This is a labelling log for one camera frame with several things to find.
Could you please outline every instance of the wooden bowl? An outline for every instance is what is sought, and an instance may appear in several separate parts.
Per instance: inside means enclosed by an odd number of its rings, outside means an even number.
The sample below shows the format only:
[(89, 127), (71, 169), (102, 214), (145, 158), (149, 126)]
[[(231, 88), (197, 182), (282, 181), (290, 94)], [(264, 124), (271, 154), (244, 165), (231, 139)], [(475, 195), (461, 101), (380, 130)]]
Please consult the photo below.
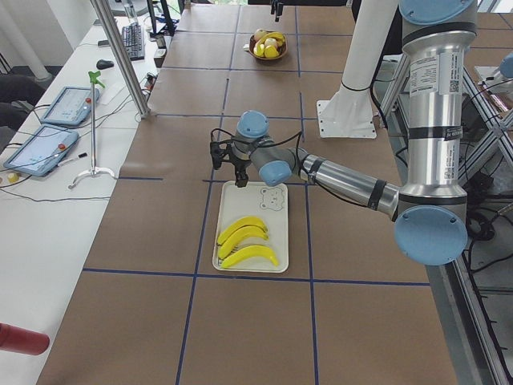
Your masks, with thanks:
[(255, 40), (253, 35), (251, 35), (251, 38), (249, 39), (249, 51), (248, 52), (251, 54), (251, 56), (253, 58), (256, 58), (256, 59), (259, 59), (259, 60), (278, 60), (278, 59), (281, 59), (287, 53), (287, 37), (285, 35), (283, 35), (283, 37), (285, 38), (285, 40), (283, 42), (283, 46), (278, 47), (279, 55), (276, 58), (260, 57), (260, 56), (256, 56), (255, 54), (253, 54), (253, 48), (255, 47), (255, 44), (257, 44), (257, 41)]

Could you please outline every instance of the blue object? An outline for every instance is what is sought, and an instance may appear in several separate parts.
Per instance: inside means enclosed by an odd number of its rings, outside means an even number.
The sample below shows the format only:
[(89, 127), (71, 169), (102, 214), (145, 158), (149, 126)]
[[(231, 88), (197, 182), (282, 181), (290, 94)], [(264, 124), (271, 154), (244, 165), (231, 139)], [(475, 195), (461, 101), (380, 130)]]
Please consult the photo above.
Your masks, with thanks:
[[(86, 103), (90, 97), (90, 87), (64, 87), (40, 119), (41, 123), (78, 126), (91, 112), (91, 104)], [(99, 90), (95, 90), (95, 100), (98, 98)]]
[(63, 159), (78, 139), (79, 134), (76, 131), (43, 124), (3, 166), (34, 176), (45, 176)]
[(474, 0), (400, 0), (402, 17), (412, 24), (433, 26), (455, 18)]
[(513, 78), (513, 52), (506, 56), (499, 66), (500, 73), (506, 78)]
[(292, 176), (292, 171), (290, 171), (289, 164), (284, 160), (273, 160), (264, 164), (258, 175), (266, 185), (274, 187), (288, 180)]
[(463, 221), (440, 206), (421, 205), (405, 210), (395, 222), (399, 249), (424, 265), (445, 265), (459, 257), (467, 244)]
[(269, 130), (267, 116), (259, 111), (249, 110), (240, 117), (237, 131), (250, 139), (258, 139), (266, 135)]

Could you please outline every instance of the fruit in bowl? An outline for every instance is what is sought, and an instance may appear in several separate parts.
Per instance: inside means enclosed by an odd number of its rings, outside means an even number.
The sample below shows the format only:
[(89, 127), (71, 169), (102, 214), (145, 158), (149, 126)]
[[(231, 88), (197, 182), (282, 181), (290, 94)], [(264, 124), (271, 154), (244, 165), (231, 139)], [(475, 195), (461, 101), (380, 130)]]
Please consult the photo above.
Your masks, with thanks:
[(287, 52), (287, 38), (281, 32), (258, 29), (249, 40), (249, 53), (262, 60), (275, 60)]

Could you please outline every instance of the green clip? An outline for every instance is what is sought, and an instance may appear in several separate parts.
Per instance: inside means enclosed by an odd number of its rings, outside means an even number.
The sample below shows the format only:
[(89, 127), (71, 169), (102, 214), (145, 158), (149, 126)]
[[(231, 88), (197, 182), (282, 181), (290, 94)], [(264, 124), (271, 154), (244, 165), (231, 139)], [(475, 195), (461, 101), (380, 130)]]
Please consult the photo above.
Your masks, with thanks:
[(100, 82), (98, 80), (99, 76), (101, 75), (100, 71), (96, 71), (96, 72), (89, 71), (87, 73), (89, 74), (89, 82), (91, 84), (98, 84), (99, 86), (105, 88), (105, 84), (103, 84), (102, 82)]

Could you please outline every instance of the white tray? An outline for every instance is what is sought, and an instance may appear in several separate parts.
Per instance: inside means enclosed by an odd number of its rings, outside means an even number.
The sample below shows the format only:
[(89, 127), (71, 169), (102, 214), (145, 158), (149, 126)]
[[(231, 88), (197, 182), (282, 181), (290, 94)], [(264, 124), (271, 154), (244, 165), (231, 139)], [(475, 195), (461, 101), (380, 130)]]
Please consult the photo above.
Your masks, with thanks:
[(221, 260), (217, 257), (217, 243), (214, 241), (212, 264), (222, 271), (252, 271), (258, 273), (283, 273), (289, 267), (289, 199), (287, 186), (279, 184), (268, 187), (263, 182), (248, 182), (243, 188), (229, 181), (223, 185), (219, 217), (217, 219), (216, 240), (222, 230), (234, 221), (255, 215), (260, 217), (268, 227), (269, 239), (248, 238), (239, 244), (267, 245), (274, 250), (279, 265), (273, 265), (262, 257), (253, 257), (237, 263), (229, 269), (220, 267)]

